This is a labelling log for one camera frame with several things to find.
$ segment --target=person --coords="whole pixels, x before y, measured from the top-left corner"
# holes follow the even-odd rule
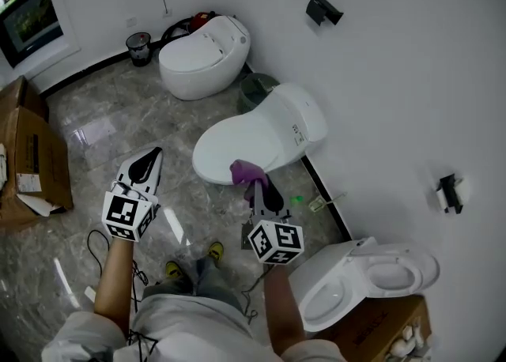
[[[168,262],[165,280],[145,288],[130,330],[133,253],[132,242],[113,239],[94,313],[73,313],[43,350],[43,362],[344,361],[333,342],[306,339],[284,266],[264,278],[272,350],[256,342],[217,268],[224,254],[221,243],[197,261],[196,296],[190,278],[176,262]],[[127,338],[133,339],[130,345]]]

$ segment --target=cardboard box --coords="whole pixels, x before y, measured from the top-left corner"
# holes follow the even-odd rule
[[[65,142],[24,107],[14,109],[0,122],[0,142],[7,150],[9,175],[0,193],[0,227],[25,226],[41,218],[17,197],[18,193],[71,209]]]
[[[364,299],[333,326],[315,338],[337,344],[348,362],[383,362],[402,330],[421,318],[421,333],[431,334],[429,313],[423,296]]]
[[[46,102],[23,76],[0,91],[0,121],[20,106],[26,107],[47,121],[49,110]]]

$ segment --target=black power cord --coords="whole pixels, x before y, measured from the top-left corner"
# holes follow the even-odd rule
[[[94,232],[100,234],[104,238],[105,242],[108,245],[108,252],[109,252],[109,249],[110,249],[110,244],[109,244],[109,240],[106,237],[106,235],[103,234],[100,230],[92,230],[91,232],[89,232],[88,238],[86,239],[86,245],[88,246],[88,251],[95,258],[96,263],[98,263],[98,266],[100,268],[100,277],[102,277],[102,272],[103,272],[103,270],[102,270],[102,264],[100,263],[99,259],[96,257],[96,255],[93,253],[91,247],[89,246],[89,238],[91,237],[91,235]],[[135,312],[137,313],[137,311],[138,311],[137,304],[141,303],[141,301],[137,299],[137,291],[135,290],[135,279],[134,279],[135,277],[138,277],[141,280],[141,282],[142,282],[142,284],[144,286],[147,286],[149,284],[148,277],[145,275],[145,273],[143,271],[141,271],[138,268],[138,265],[137,265],[137,263],[134,260],[133,263],[132,263],[132,289],[133,289],[133,292],[134,292],[134,297],[132,297],[131,299],[134,301]]]
[[[248,325],[251,325],[251,321],[253,319],[256,319],[256,317],[259,315],[259,313],[253,309],[251,310],[251,313],[248,314],[248,311],[249,311],[249,308],[251,306],[251,296],[250,296],[250,293],[253,292],[255,290],[255,288],[258,286],[258,284],[262,281],[262,279],[264,277],[266,277],[266,275],[274,268],[274,265],[268,265],[267,269],[262,273],[262,275],[260,275],[257,280],[255,281],[255,283],[248,289],[248,290],[243,290],[240,294],[244,296],[244,298],[246,299],[246,307],[244,308],[244,317],[247,318],[247,324]]]
[[[108,252],[110,249],[110,244],[109,244],[109,240],[106,237],[106,235],[103,234],[100,230],[92,230],[91,232],[89,232],[88,238],[86,239],[86,245],[88,246],[88,251],[95,258],[96,263],[98,263],[98,266],[100,268],[100,277],[102,277],[102,272],[103,272],[102,264],[100,263],[99,259],[96,257],[96,255],[93,253],[91,247],[89,246],[89,238],[91,237],[91,235],[94,232],[100,234],[104,238],[105,242],[108,245]],[[133,262],[132,262],[132,290],[134,292],[134,297],[132,297],[131,299],[134,301],[135,312],[137,313],[137,311],[138,311],[137,303],[140,303],[141,301],[137,299],[137,291],[135,290],[135,277],[138,277],[144,286],[147,286],[149,284],[148,277],[145,275],[145,273],[143,271],[141,271],[138,268],[137,263],[135,262],[135,260],[133,260]],[[146,362],[148,360],[148,356],[151,355],[155,346],[157,346],[157,343],[158,343],[158,340],[156,340],[154,338],[146,337],[145,335],[138,333],[137,331],[133,331],[133,330],[129,331],[127,339],[128,339],[128,345],[132,345],[134,343],[134,341],[137,340],[140,362]],[[145,341],[145,342],[151,341],[153,343],[150,347],[148,345],[148,350],[149,350],[148,356],[144,359],[142,359],[142,341]]]

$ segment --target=black wall fixture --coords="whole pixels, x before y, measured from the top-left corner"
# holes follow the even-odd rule
[[[462,212],[463,204],[460,202],[459,195],[455,191],[455,185],[457,181],[455,174],[445,176],[440,179],[440,185],[437,187],[437,191],[443,190],[444,197],[446,198],[447,207],[444,208],[445,213],[450,213],[450,208],[454,208],[457,214]]]
[[[325,18],[334,25],[339,22],[342,12],[335,9],[327,0],[311,0],[306,8],[306,14],[320,26]]]

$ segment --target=marble floor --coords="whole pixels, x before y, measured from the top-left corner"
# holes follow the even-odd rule
[[[84,291],[97,286],[99,266],[86,240],[94,228],[103,231],[104,192],[119,165],[141,148],[164,150],[157,191],[161,209],[134,250],[150,284],[163,278],[164,265],[172,258],[194,276],[192,261],[216,239],[225,245],[222,269],[235,293],[240,296],[253,284],[262,267],[252,251],[240,249],[241,225],[250,213],[243,200],[244,187],[206,183],[191,165],[192,150],[202,133],[236,114],[237,91],[238,81],[204,100],[177,100],[164,90],[155,62],[136,68],[126,60],[47,99],[50,123],[69,148],[74,209],[16,234],[0,231],[0,330],[20,361],[39,360],[41,349],[69,314],[93,309]],[[293,207],[291,219],[304,227],[306,252],[297,263],[342,240],[327,209],[319,213],[308,209],[318,191],[301,162],[270,176],[289,196],[304,197]],[[93,234],[90,247],[104,262],[104,239]],[[141,296],[144,287],[135,280]],[[251,328],[268,345],[262,302],[259,286],[252,296],[259,317]]]

